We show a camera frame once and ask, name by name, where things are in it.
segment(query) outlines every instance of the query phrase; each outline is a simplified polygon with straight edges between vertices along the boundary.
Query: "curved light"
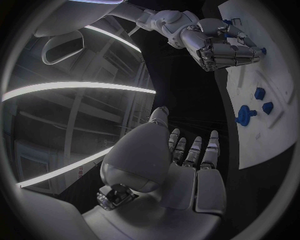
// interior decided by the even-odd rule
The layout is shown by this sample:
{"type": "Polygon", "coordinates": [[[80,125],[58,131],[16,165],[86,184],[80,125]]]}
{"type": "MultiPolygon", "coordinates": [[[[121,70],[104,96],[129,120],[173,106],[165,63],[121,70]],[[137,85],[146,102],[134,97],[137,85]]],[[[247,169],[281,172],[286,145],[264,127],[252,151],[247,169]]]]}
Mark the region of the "curved light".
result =
{"type": "Polygon", "coordinates": [[[100,158],[102,156],[104,156],[105,154],[108,154],[110,152],[110,150],[112,150],[113,146],[106,149],[106,150],[103,150],[101,152],[98,152],[92,156],[89,156],[85,159],[82,159],[78,162],[75,162],[71,165],[68,165],[68,166],[65,166],[65,167],[62,167],[58,170],[55,170],[55,171],[52,171],[52,172],[49,172],[47,174],[44,174],[42,176],[38,176],[38,177],[35,177],[35,178],[32,178],[32,179],[29,179],[29,180],[26,180],[26,181],[22,181],[22,182],[19,182],[16,184],[16,186],[18,188],[24,188],[24,187],[27,187],[27,186],[30,186],[30,185],[33,185],[33,184],[37,184],[37,183],[40,183],[42,181],[45,181],[45,180],[48,180],[48,179],[51,179],[51,178],[54,178],[60,174],[64,174],[65,172],[68,172],[72,169],[75,169],[75,168],[78,168],[84,164],[87,164],[97,158],[100,158]]]}
{"type": "Polygon", "coordinates": [[[33,93],[42,90],[50,90],[50,89],[66,89],[66,88],[100,88],[100,89],[120,89],[120,90],[130,90],[136,92],[150,93],[155,94],[156,92],[149,89],[144,89],[140,87],[134,86],[124,86],[110,83],[102,83],[102,82],[87,82],[87,81],[63,81],[63,82],[49,82],[49,83],[41,83],[36,85],[30,85],[21,87],[12,91],[9,91],[2,96],[2,102],[5,100],[11,99],[13,97],[33,93]]]}
{"type": "Polygon", "coordinates": [[[141,53],[141,50],[138,47],[132,45],[128,41],[125,41],[124,39],[122,39],[122,38],[120,38],[120,37],[118,37],[116,35],[113,35],[112,33],[108,32],[108,31],[104,31],[104,30],[102,30],[100,28],[97,28],[97,27],[94,27],[94,26],[90,26],[90,25],[85,26],[85,28],[95,30],[95,31],[97,31],[99,33],[106,34],[106,35],[108,35],[108,36],[110,36],[110,37],[112,37],[114,39],[117,39],[117,40],[121,41],[124,44],[127,44],[128,46],[132,47],[133,49],[135,49],[135,50],[137,50],[137,51],[139,51],[141,53]]]}
{"type": "Polygon", "coordinates": [[[73,2],[91,3],[91,4],[120,4],[123,0],[69,0],[73,2]]]}

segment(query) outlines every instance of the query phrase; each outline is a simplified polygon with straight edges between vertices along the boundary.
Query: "led light strip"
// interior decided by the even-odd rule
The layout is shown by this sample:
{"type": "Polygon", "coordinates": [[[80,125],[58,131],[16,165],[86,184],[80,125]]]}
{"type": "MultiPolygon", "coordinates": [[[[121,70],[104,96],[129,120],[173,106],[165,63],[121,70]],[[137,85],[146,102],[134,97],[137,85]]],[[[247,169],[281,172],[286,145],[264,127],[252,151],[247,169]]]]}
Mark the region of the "led light strip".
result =
{"type": "Polygon", "coordinates": [[[120,4],[123,0],[105,1],[105,0],[69,0],[73,2],[91,3],[91,4],[120,4]]]}
{"type": "Polygon", "coordinates": [[[65,88],[100,88],[100,89],[120,89],[120,90],[130,90],[136,92],[150,93],[155,94],[156,92],[149,89],[144,89],[134,86],[124,86],[110,83],[101,83],[101,82],[86,82],[86,81],[63,81],[63,82],[49,82],[41,83],[36,85],[30,85],[21,87],[12,91],[9,91],[2,95],[2,102],[5,100],[11,99],[13,97],[33,93],[42,90],[50,89],[65,89],[65,88]]]}
{"type": "Polygon", "coordinates": [[[117,40],[121,41],[121,42],[124,43],[124,44],[127,44],[128,46],[132,47],[133,49],[135,49],[135,50],[137,50],[137,51],[139,51],[139,52],[141,53],[141,50],[140,50],[138,47],[132,45],[132,44],[129,43],[128,41],[125,41],[124,39],[122,39],[122,38],[120,38],[120,37],[118,37],[118,36],[116,36],[116,35],[111,34],[111,33],[108,32],[108,31],[104,31],[104,30],[102,30],[102,29],[100,29],[100,28],[97,28],[97,27],[94,27],[94,26],[90,26],[90,25],[85,26],[85,28],[87,28],[87,29],[92,29],[92,30],[95,30],[95,31],[97,31],[97,32],[106,34],[106,35],[108,35],[108,36],[110,36],[110,37],[112,37],[112,38],[114,38],[114,39],[117,39],[117,40]]]}
{"type": "Polygon", "coordinates": [[[66,172],[68,172],[68,171],[70,171],[72,169],[78,168],[78,167],[80,167],[80,166],[82,166],[84,164],[87,164],[87,163],[89,163],[89,162],[91,162],[91,161],[93,161],[93,160],[95,160],[97,158],[102,157],[105,154],[108,154],[112,148],[113,148],[113,146],[110,147],[110,148],[108,148],[108,149],[106,149],[106,150],[104,150],[104,151],[101,151],[101,152],[98,152],[98,153],[96,153],[96,154],[94,154],[92,156],[89,156],[89,157],[87,157],[85,159],[82,159],[82,160],[80,160],[78,162],[75,162],[75,163],[73,163],[71,165],[62,167],[62,168],[60,168],[58,170],[49,172],[49,173],[44,174],[42,176],[38,176],[38,177],[29,179],[29,180],[26,180],[26,181],[19,182],[19,183],[16,184],[16,186],[18,188],[24,188],[24,187],[40,183],[42,181],[45,181],[45,180],[48,180],[48,179],[51,179],[51,178],[54,178],[54,177],[56,177],[56,176],[58,176],[60,174],[64,174],[64,173],[66,173],[66,172]]]}

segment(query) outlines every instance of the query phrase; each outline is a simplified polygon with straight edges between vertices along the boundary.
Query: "dark background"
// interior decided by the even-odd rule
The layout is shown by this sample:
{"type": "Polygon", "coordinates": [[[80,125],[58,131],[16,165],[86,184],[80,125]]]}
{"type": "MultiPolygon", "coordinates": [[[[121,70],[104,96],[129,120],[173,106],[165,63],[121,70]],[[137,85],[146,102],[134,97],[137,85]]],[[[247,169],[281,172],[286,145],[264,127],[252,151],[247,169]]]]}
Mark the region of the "dark background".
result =
{"type": "MultiPolygon", "coordinates": [[[[21,21],[22,16],[30,12],[35,2],[18,0],[0,3],[2,44],[4,37],[13,31],[11,27],[14,23],[17,20],[21,21]]],[[[204,12],[205,17],[218,18],[217,6],[225,1],[130,0],[129,2],[156,11],[188,10],[201,19],[204,18],[204,12]]],[[[262,2],[282,21],[294,41],[297,41],[298,1],[262,2]]],[[[128,32],[135,26],[130,22],[120,21],[120,23],[128,32]]],[[[226,93],[223,91],[227,81],[226,71],[218,71],[215,74],[205,72],[185,49],[171,47],[157,32],[140,29],[132,35],[132,39],[143,53],[157,91],[153,108],[165,105],[170,110],[170,131],[175,127],[180,128],[181,137],[187,138],[187,147],[191,146],[196,136],[201,136],[202,154],[210,131],[212,129],[219,131],[221,156],[218,159],[218,169],[226,183],[228,205],[227,214],[215,239],[230,239],[246,228],[268,205],[289,167],[293,147],[275,159],[238,171],[237,132],[232,124],[232,114],[225,111],[228,109],[228,99],[226,100],[226,93]]],[[[91,209],[91,206],[97,204],[94,196],[102,184],[99,181],[99,168],[100,166],[93,168],[59,198],[74,204],[81,213],[91,209]],[[77,189],[76,192],[80,195],[75,195],[74,189],[77,189]]],[[[3,196],[1,200],[0,224],[3,230],[0,239],[33,239],[18,224],[3,196]]],[[[266,239],[283,239],[287,233],[297,236],[299,200],[300,197],[297,195],[289,211],[266,239]]]]}

